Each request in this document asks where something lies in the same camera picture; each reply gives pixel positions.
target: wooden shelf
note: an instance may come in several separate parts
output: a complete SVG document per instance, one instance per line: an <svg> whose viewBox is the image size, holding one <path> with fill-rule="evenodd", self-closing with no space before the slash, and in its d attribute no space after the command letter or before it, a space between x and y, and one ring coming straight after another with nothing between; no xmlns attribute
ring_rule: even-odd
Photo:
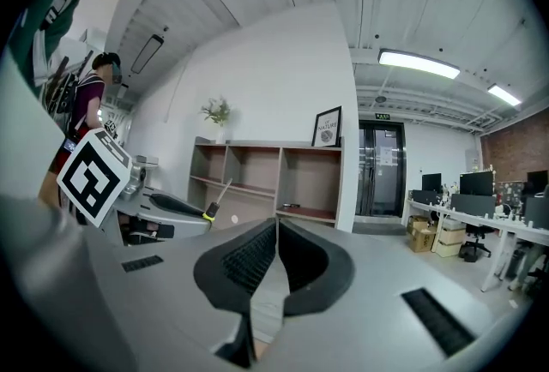
<svg viewBox="0 0 549 372"><path fill-rule="evenodd" d="M258 186L251 186L250 184L231 183L229 189L236 190L238 192L247 192L249 194L265 195L268 197L275 197L275 190L268 188L260 188Z"/></svg>
<svg viewBox="0 0 549 372"><path fill-rule="evenodd" d="M199 177L199 176L190 176L190 178L194 178L195 180L198 180L200 182L214 184L216 186L223 186L223 183L221 182L220 178Z"/></svg>
<svg viewBox="0 0 549 372"><path fill-rule="evenodd" d="M335 223L335 212L322 209L311 209L309 207L279 207L276 209L276 213L287 215L288 217Z"/></svg>
<svg viewBox="0 0 549 372"><path fill-rule="evenodd" d="M225 143L196 143L197 147L207 147L207 148L225 148Z"/></svg>
<svg viewBox="0 0 549 372"><path fill-rule="evenodd" d="M222 183L219 178L204 178L197 176L190 176L190 178L198 180L199 182L203 182L205 184L210 184L211 186L215 186L218 188L222 188L223 186L225 186L225 184ZM269 198L275 198L274 189L259 188L257 186L251 186L249 184L231 183L231 186L229 186L227 190L239 192L242 194L262 195Z"/></svg>
<svg viewBox="0 0 549 372"><path fill-rule="evenodd" d="M326 156L340 156L341 148L320 148L320 147L283 147L282 149L288 151L289 153L299 153L299 154L315 154L315 155L326 155Z"/></svg>

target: doorway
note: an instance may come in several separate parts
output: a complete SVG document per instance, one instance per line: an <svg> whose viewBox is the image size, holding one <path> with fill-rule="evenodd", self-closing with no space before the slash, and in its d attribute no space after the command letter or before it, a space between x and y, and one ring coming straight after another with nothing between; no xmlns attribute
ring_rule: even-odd
<svg viewBox="0 0 549 372"><path fill-rule="evenodd" d="M406 154L401 123L360 121L359 191L355 214L401 217Z"/></svg>

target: picture frame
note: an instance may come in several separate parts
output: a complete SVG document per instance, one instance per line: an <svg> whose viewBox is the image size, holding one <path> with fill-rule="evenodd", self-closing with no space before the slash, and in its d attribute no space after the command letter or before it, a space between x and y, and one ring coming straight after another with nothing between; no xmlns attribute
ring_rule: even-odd
<svg viewBox="0 0 549 372"><path fill-rule="evenodd" d="M341 106L317 114L312 136L313 147L339 147L341 142Z"/></svg>

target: ceiling light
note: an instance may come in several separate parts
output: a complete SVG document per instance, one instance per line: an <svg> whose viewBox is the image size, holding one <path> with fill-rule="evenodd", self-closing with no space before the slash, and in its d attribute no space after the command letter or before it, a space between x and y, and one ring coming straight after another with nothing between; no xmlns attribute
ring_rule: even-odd
<svg viewBox="0 0 549 372"><path fill-rule="evenodd" d="M450 64L441 63L427 57L420 57L413 53L386 51L385 49L379 52L379 63L387 66L423 70L435 75L445 76L451 80L460 74L460 70Z"/></svg>
<svg viewBox="0 0 549 372"><path fill-rule="evenodd" d="M505 92L500 86L496 86L495 84L488 89L488 92L500 99L503 99L505 102L513 106L521 103L521 101L515 98L512 94Z"/></svg>
<svg viewBox="0 0 549 372"><path fill-rule="evenodd" d="M131 66L131 71L135 74L140 74L148 61L153 57L157 50L164 44L164 40L156 34L148 39L148 42L143 46L141 52Z"/></svg>

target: white desk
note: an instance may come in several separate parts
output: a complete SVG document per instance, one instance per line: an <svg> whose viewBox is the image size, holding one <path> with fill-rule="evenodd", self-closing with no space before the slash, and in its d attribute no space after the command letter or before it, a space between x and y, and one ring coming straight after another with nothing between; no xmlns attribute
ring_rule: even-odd
<svg viewBox="0 0 549 372"><path fill-rule="evenodd" d="M407 200L407 217L412 214L411 210L412 208L418 209L421 211L435 211L440 213L440 219L438 220L438 227L437 227L437 235L435 236L435 242L432 245L431 251L434 252L437 250L438 245L438 236L440 235L440 231L443 228L443 222L446 217L450 217L452 219L456 219L457 221L461 221L463 223L467 223L469 225L487 225L489 227L493 227L494 229L500 229L503 233L501 236L501 239L499 240L498 247L493 252L492 256L492 264L490 266L490 271L486 275L486 278L484 282L482 283L482 286L480 289L482 291L486 291L488 289L488 286L490 285L492 278L496 272L496 268L498 267L498 261L499 258L504 251L505 247L505 240L507 238L507 235L509 232L515 233L515 238L520 238L525 241L530 241L531 243L537 243L545 246L549 246L549 231L545 229L534 229L532 227L526 227L524 223L520 221L512 221L509 219L486 219L482 217L475 217L474 215L469 215L468 213L463 212L456 212L447 209L446 207L442 206L433 206L433 205L426 205L423 203L418 203L417 201L410 201ZM509 266L510 258L505 262L504 269L502 270L502 274L500 275L500 279L503 278L506 267Z"/></svg>

